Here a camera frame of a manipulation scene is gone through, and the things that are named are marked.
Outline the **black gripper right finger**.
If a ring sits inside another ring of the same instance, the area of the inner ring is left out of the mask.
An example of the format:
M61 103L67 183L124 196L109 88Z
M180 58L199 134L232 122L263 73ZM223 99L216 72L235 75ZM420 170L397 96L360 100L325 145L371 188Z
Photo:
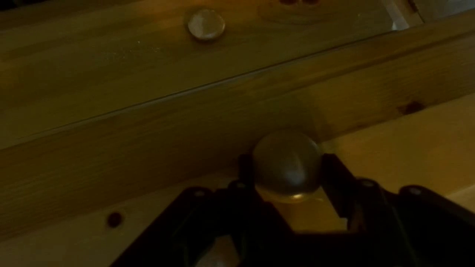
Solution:
M322 189L349 231L365 231L364 196L360 182L336 155L322 156Z

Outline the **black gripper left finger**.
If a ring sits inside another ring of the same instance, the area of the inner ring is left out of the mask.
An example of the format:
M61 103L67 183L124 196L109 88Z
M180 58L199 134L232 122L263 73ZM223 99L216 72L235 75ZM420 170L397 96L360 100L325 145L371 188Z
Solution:
M251 155L242 155L239 158L239 185L245 189L254 189L256 188L256 168L254 168L254 159Z

